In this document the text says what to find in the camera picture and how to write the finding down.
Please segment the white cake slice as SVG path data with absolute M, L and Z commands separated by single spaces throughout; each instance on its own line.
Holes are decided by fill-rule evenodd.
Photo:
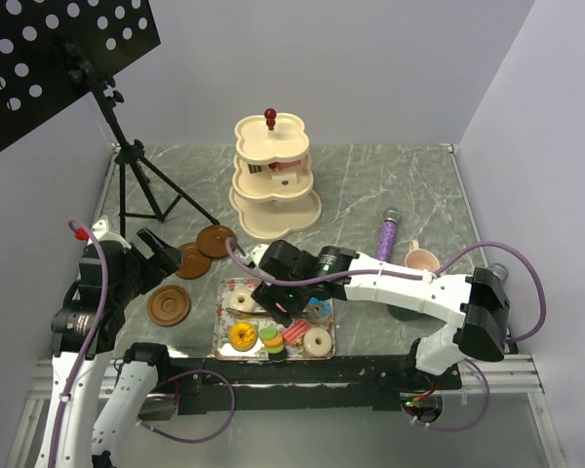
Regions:
M 271 180 L 276 189 L 293 187 L 298 184 L 298 176 L 296 172 L 276 173 L 271 176 Z

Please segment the pink cake slice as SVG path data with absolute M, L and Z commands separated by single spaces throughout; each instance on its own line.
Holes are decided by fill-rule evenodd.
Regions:
M 300 160 L 287 162 L 287 163 L 280 162 L 277 164 L 277 170 L 281 171 L 281 172 L 296 171 L 301 167 L 302 167 L 302 162 Z

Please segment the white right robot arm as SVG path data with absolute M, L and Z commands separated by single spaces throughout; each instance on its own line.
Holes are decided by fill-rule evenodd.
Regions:
M 285 328 L 313 298 L 381 303 L 442 321 L 410 348 L 406 376 L 414 387 L 431 386 L 466 358 L 504 358 L 510 301 L 485 268 L 440 275 L 335 246 L 313 255 L 284 240 L 253 248 L 250 264 L 261 281 L 253 300 Z

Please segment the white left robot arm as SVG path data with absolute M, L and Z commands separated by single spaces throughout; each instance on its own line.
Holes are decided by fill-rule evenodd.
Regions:
M 174 274 L 182 254 L 148 229 L 137 235 L 152 251 L 150 257 L 103 219 L 91 228 L 76 221 L 70 221 L 69 227 L 86 247 L 79 277 L 51 322 L 52 392 L 36 464 L 116 467 L 146 397 L 172 383 L 167 347 L 131 346 L 103 407 L 98 404 L 101 384 L 125 323 L 126 307 Z

